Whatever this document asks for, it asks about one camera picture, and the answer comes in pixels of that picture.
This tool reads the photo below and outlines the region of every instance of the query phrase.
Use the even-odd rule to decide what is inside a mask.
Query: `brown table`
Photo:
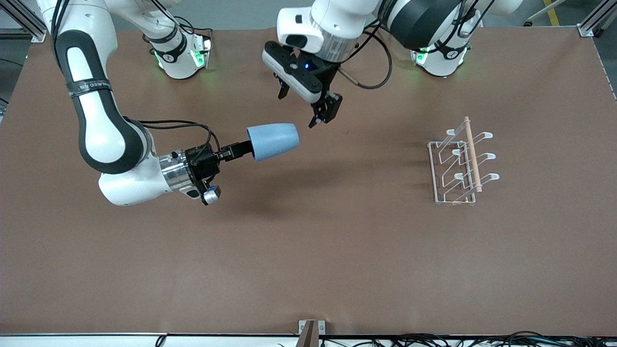
[[[205,122],[223,143],[294,122],[300,146],[223,164],[214,206],[113,206],[49,46],[33,45],[0,126],[0,331],[283,333],[319,318],[331,333],[617,335],[617,104],[575,28],[478,30],[447,79],[393,44],[390,82],[337,77],[339,115],[312,130],[261,63],[273,30],[217,32],[215,69],[182,81],[140,35],[118,33],[109,62],[125,115]],[[386,71],[375,43],[346,65],[364,83]],[[502,178],[474,207],[438,206],[426,143],[465,115],[495,134],[482,148]],[[205,140],[154,135],[159,153]]]

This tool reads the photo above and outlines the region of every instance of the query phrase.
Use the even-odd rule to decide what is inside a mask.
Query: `brown tabletop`
[[[376,91],[338,76],[337,118],[262,64],[273,30],[215,35],[213,70],[172,80],[136,31],[109,77],[136,119],[207,123],[222,143],[294,122],[300,146],[222,164],[221,201],[166,194],[116,207],[81,159],[77,117],[48,44],[35,44],[0,126],[2,332],[617,335],[617,103],[575,28],[490,28],[455,75],[430,77],[393,44]],[[386,72],[371,43],[346,69]],[[495,135],[501,174],[479,202],[433,202],[426,143],[464,116]],[[159,153],[205,140],[154,133]]]

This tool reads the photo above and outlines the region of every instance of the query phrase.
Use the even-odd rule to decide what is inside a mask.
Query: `gray floor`
[[[32,7],[36,4],[35,0],[25,2]],[[204,5],[202,0],[184,0],[172,8],[171,12],[187,18],[195,27],[212,27],[215,30],[264,29],[276,26],[278,9],[309,6],[312,2],[313,0],[227,0],[209,1]],[[575,25],[580,22],[598,2],[599,0],[569,0],[559,5],[555,11],[560,25]],[[524,0],[521,7],[511,16],[503,18],[487,15],[484,22],[488,27],[520,26],[530,15],[543,7],[543,0]],[[114,18],[114,22],[117,30],[135,29],[120,18]],[[3,28],[17,25],[14,22],[10,23],[10,19],[4,13],[0,13],[0,23]],[[548,15],[536,19],[534,25],[550,25]],[[617,23],[613,24],[601,38],[594,40],[608,78],[613,85],[617,85]],[[27,41],[0,40],[0,57],[22,64],[26,59],[29,45]],[[10,101],[20,71],[19,65],[0,61],[0,98]]]

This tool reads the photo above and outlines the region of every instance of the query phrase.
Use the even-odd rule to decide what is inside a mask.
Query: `yellow tape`
[[[552,2],[550,0],[544,0],[544,6],[549,6],[551,5]],[[555,13],[555,9],[551,9],[549,11],[549,19],[550,19],[550,24],[554,27],[558,27],[559,26],[559,20],[557,19],[557,14]]]

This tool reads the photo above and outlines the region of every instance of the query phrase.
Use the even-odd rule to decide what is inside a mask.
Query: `light blue plastic cup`
[[[253,145],[253,158],[262,161],[294,149],[300,138],[292,123],[275,123],[246,128]]]

